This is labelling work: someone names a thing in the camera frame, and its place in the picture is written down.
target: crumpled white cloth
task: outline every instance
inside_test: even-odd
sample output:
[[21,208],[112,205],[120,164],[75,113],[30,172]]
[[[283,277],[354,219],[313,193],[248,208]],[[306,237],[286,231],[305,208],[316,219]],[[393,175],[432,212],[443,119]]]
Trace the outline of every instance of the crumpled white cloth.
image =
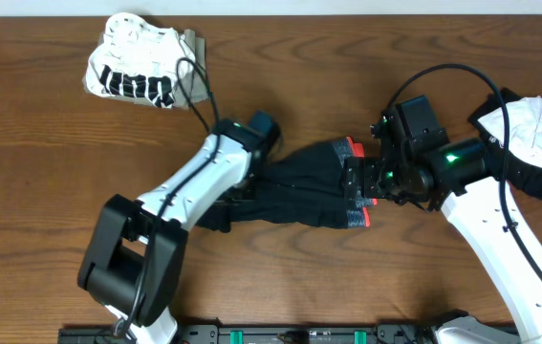
[[[126,75],[163,77],[177,81],[177,61],[195,55],[174,29],[159,29],[131,13],[112,15],[105,25],[103,41],[88,59],[84,78],[88,90],[99,97],[111,97],[99,79],[105,66]],[[192,71],[189,63],[181,63],[181,77]]]
[[[524,97],[507,104],[510,122],[510,152],[518,159],[542,167],[542,97]],[[502,109],[481,118],[479,122],[501,144],[504,144]]]

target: white wall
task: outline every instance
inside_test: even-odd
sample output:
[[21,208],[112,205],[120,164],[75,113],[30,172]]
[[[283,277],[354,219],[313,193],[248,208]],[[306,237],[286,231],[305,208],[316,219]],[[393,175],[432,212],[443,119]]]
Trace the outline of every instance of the white wall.
[[0,0],[0,15],[542,14],[542,0]]

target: folded black cloth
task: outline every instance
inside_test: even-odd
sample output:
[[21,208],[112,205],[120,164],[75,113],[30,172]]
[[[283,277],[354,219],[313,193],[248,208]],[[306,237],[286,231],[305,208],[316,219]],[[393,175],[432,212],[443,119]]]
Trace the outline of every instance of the folded black cloth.
[[373,201],[345,199],[342,184],[344,160],[358,150],[350,138],[300,149],[262,168],[249,186],[251,200],[216,203],[197,225],[223,232],[230,231],[231,222],[253,220],[330,228],[369,226],[366,206]]
[[[502,98],[506,103],[517,101],[522,98],[509,89],[503,89],[501,93]],[[504,147],[500,145],[500,141],[497,138],[492,136],[485,127],[479,123],[479,118],[495,111],[499,107],[500,104],[496,98],[493,95],[489,95],[488,100],[468,118],[468,121],[479,130],[481,140],[488,147],[488,150],[494,159],[495,163],[492,165],[492,174],[495,178],[500,178],[500,166],[504,154]],[[542,167],[523,162],[509,152],[509,170],[507,177],[509,182],[517,189],[542,200]]]

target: wood grain surface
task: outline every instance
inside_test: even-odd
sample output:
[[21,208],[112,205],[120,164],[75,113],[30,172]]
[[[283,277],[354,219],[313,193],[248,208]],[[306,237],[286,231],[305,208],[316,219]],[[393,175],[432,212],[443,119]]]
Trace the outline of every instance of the wood grain surface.
[[[81,79],[106,18],[0,18],[0,343],[52,343],[66,324],[113,318],[76,285],[98,213],[164,181],[205,133],[187,111],[84,93]],[[475,66],[542,96],[542,16],[159,17],[206,38],[222,115],[263,109],[285,136],[281,156],[369,124],[417,71]],[[486,86],[441,71],[426,93],[456,140]],[[210,119],[208,104],[201,105]],[[515,196],[542,242],[542,202]],[[424,319],[455,308],[510,321],[483,267],[441,214],[380,202],[369,229],[264,222],[226,235],[194,230],[171,310],[225,324],[348,324]]]

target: cable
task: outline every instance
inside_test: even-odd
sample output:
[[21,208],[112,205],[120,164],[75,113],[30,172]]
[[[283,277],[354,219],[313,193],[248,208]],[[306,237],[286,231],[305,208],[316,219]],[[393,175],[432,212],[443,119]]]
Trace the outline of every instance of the cable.
[[[196,106],[192,103],[192,100],[190,98],[190,95],[185,92],[184,85],[182,84],[182,78],[179,75],[179,66],[182,62],[189,63],[192,67],[194,72],[198,75],[198,77],[201,78],[201,80],[205,84],[206,93],[209,97],[209,100],[211,101],[211,107],[213,109],[213,119],[214,124],[219,123],[220,121],[220,114],[217,109],[217,105],[215,103],[215,98],[213,97],[213,93],[211,93],[211,88],[209,87],[208,79],[205,77],[205,74],[202,72],[202,67],[197,64],[196,62],[192,61],[191,59],[187,57],[182,57],[177,60],[177,83],[180,86],[182,93],[184,94],[185,100],[187,100],[187,105],[194,110],[194,113],[198,117],[198,119],[201,121],[201,123],[204,125],[207,132],[209,132],[209,127],[207,126],[205,120],[199,113],[198,109],[196,109]],[[156,242],[156,233],[163,225],[163,214],[168,208],[169,205],[172,205],[172,200],[175,198],[175,195],[179,190],[184,187],[189,181],[192,180],[197,174],[199,174],[210,162],[215,160],[215,157],[217,156],[217,152],[220,149],[220,137],[221,135],[216,136],[217,139],[215,141],[215,147],[213,148],[213,151],[211,151],[211,154],[209,155],[209,158],[205,160],[200,166],[198,166],[194,171],[192,171],[187,177],[185,177],[171,192],[169,192],[163,199],[163,203],[158,210],[158,214],[154,218],[154,223],[152,225],[152,230],[149,233],[149,241],[147,242],[147,247],[145,248],[145,255],[143,258],[143,265],[141,268],[141,275],[139,276],[139,279],[136,283],[136,292],[135,292],[135,298],[133,299],[133,306],[130,310],[130,313],[128,314],[128,317],[126,319],[118,319],[114,323],[114,326],[112,327],[112,336],[116,338],[124,338],[127,333],[129,332],[130,325],[132,325],[135,317],[139,313],[139,308],[141,307],[141,304],[143,303],[143,300],[145,299],[145,294],[143,293],[143,281],[145,280],[145,277],[147,276],[147,271],[149,269],[149,262],[151,260],[152,256],[152,250],[154,247],[154,243]]]
[[523,253],[524,257],[530,264],[531,268],[534,270],[540,281],[542,282],[542,269],[536,264],[533,257],[531,256],[530,252],[528,251],[528,248],[523,243],[523,240],[521,240],[521,236],[519,236],[519,233],[517,232],[517,223],[512,220],[509,213],[509,207],[507,205],[507,173],[508,173],[508,166],[509,166],[509,138],[510,138],[510,125],[509,125],[509,110],[507,109],[507,104],[505,104],[504,100],[502,99],[502,95],[500,94],[500,90],[498,90],[498,87],[489,79],[486,75],[479,72],[478,70],[467,66],[463,64],[458,63],[446,63],[441,64],[438,66],[430,67],[426,70],[423,70],[413,76],[411,76],[406,82],[402,84],[402,86],[396,91],[396,93],[391,97],[389,100],[387,107],[391,107],[395,102],[396,99],[398,99],[398,96],[401,94],[401,92],[413,81],[417,80],[423,75],[426,75],[428,73],[438,71],[441,69],[458,69],[470,72],[474,75],[479,76],[485,83],[489,86],[491,91],[493,91],[494,96],[496,97],[496,100],[500,103],[500,107],[502,108],[502,118],[504,120],[504,152],[502,155],[502,165],[500,170],[500,190],[499,190],[499,196],[500,196],[500,207],[502,208],[502,215],[504,216],[505,221],[507,222],[507,225],[504,227],[505,231],[510,231],[510,234],[512,234],[512,237],[515,240],[515,243]]

